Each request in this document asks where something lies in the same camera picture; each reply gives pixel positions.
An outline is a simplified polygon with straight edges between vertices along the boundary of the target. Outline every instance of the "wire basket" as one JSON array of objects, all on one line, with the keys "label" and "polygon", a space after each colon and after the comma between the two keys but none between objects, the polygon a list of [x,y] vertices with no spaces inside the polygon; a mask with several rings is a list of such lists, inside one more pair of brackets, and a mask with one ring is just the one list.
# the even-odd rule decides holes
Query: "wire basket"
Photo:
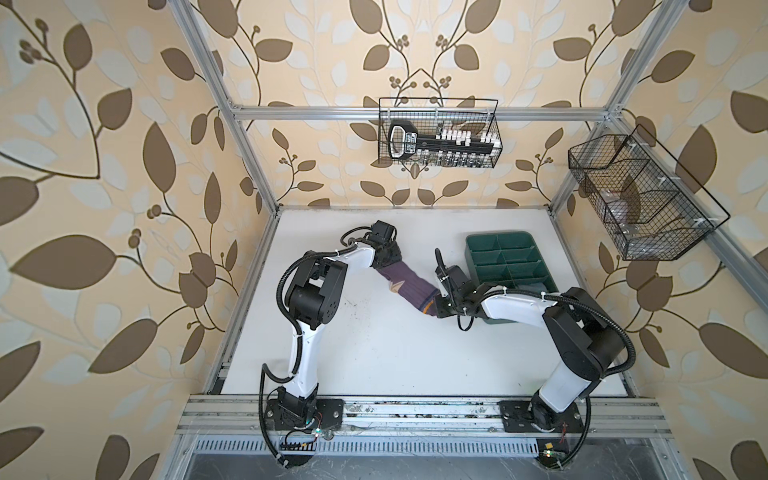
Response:
[{"label": "wire basket", "polygon": [[[638,134],[638,128],[644,131]],[[675,174],[650,155],[638,125],[629,135],[603,135],[568,150],[568,168],[624,260],[676,260],[730,214],[666,147]],[[715,214],[699,207],[712,205]]]},{"label": "wire basket", "polygon": [[380,98],[379,162],[493,168],[504,147],[497,106],[484,98]]}]

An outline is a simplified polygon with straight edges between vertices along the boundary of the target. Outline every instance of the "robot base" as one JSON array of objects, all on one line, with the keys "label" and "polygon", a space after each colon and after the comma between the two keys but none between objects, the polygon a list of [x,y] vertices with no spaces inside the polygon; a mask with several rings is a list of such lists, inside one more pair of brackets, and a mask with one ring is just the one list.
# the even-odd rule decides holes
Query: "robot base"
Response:
[{"label": "robot base", "polygon": [[[341,399],[318,399],[316,411],[322,416],[320,428],[322,430],[338,429],[344,416],[344,401]],[[277,399],[271,399],[266,403],[266,427],[269,430],[293,430],[292,425],[283,423],[280,417],[280,407]]]},{"label": "robot base", "polygon": [[[507,433],[539,433],[541,430],[534,427],[531,422],[533,417],[528,411],[531,402],[528,400],[502,400],[498,403],[498,408],[502,413],[502,422],[504,431]],[[553,435],[559,435],[562,426],[565,425],[567,433],[581,433],[584,430],[584,423],[581,421],[578,407],[572,403],[564,412],[561,413],[562,423],[552,432]]]}]

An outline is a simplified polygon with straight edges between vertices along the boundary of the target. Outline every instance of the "purple sock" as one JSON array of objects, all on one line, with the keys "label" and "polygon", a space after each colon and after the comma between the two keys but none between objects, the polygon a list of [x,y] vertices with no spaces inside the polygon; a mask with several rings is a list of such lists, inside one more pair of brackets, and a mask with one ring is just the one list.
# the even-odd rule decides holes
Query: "purple sock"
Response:
[{"label": "purple sock", "polygon": [[408,300],[419,312],[437,316],[435,295],[439,294],[431,283],[416,275],[405,262],[397,262],[378,269],[389,280],[389,289]]}]

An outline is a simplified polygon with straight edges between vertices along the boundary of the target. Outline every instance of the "wallpaper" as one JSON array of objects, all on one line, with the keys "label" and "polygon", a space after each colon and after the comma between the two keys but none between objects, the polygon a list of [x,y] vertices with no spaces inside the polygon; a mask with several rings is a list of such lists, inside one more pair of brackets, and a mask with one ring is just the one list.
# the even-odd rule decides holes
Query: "wallpaper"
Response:
[{"label": "wallpaper", "polygon": [[377,126],[344,121],[245,122],[278,203],[311,207],[519,207],[549,204],[584,122],[501,122],[494,168],[378,158]]},{"label": "wallpaper", "polygon": [[[624,114],[679,156],[768,267],[766,25],[760,0],[690,2]],[[694,475],[768,478],[768,315],[705,243],[674,262],[620,261],[583,193],[559,218],[591,292],[640,352],[639,393],[659,399]]]},{"label": "wallpaper", "polygon": [[235,103],[605,104],[654,0],[192,0]]},{"label": "wallpaper", "polygon": [[266,222],[158,7],[0,0],[0,478],[156,474]]}]

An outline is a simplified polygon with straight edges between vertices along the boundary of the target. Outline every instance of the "black mesh basket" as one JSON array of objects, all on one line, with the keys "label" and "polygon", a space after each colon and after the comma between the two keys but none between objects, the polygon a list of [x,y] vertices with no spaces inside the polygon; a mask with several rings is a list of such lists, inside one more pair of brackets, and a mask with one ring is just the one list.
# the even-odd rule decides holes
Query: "black mesh basket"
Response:
[{"label": "black mesh basket", "polygon": [[379,162],[493,168],[503,148],[497,106],[482,98],[380,98]]},{"label": "black mesh basket", "polygon": [[[651,145],[672,160],[674,174],[650,155]],[[642,125],[629,135],[603,135],[576,145],[568,150],[568,168],[624,260],[676,260],[730,218]],[[716,213],[705,213],[700,203]]]}]

